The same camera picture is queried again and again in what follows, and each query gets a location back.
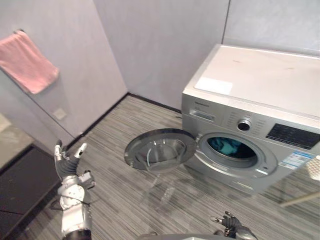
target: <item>robotic arm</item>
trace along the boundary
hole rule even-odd
[[[225,226],[224,236],[237,240],[258,240],[256,235],[246,226],[242,226],[241,222],[233,216],[229,211],[225,211],[222,218],[210,217],[210,220]]]
[[[70,157],[66,149],[62,149],[61,140],[58,140],[54,147],[55,169],[61,180],[58,195],[63,210],[63,240],[91,240],[91,197],[88,190],[93,188],[96,182],[89,170],[77,175],[77,167],[86,148],[87,144],[82,144]]]
[[[87,148],[84,143],[75,152],[69,156],[66,148],[62,148],[61,140],[58,140],[54,147],[54,163],[56,173],[61,180],[61,187],[58,189],[60,196],[59,203],[62,207],[62,240],[91,240],[92,216],[90,211],[91,197],[89,189],[96,185],[95,179],[89,170],[82,175],[77,175],[77,167],[80,158]],[[226,211],[222,218],[210,217],[213,222],[225,226],[224,236],[201,235],[197,239],[221,239],[234,238],[237,240],[257,240],[257,237],[247,227],[242,226],[240,221],[230,212]],[[157,236],[154,234],[142,235],[144,240],[185,240],[196,235],[174,234]]]

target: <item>pink towel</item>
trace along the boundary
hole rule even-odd
[[[0,68],[33,94],[53,83],[59,74],[23,31],[0,40]]]

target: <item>gray carpet floor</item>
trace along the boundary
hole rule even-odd
[[[75,144],[73,149],[88,143],[79,170],[90,169],[96,180],[96,187],[90,190],[92,239],[134,240],[151,231],[210,234],[224,228],[209,216],[222,216],[225,210],[259,240],[319,239],[319,199],[286,208],[278,205],[319,190],[319,182],[311,180],[304,168],[263,194],[251,196],[185,166],[156,177],[125,163],[124,150],[133,138],[154,129],[181,128],[181,121],[179,113],[127,96]],[[17,239],[60,239],[61,216],[46,206]]]

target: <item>brand logo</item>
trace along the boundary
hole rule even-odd
[[[209,105],[207,105],[207,104],[204,104],[204,103],[201,103],[201,102],[198,102],[198,101],[195,101],[194,102],[195,104],[198,104],[198,105],[201,105],[201,106],[205,106],[205,107],[209,107]]]

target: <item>digital display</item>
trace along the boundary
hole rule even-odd
[[[266,138],[309,150],[320,141],[320,134],[276,123]]]

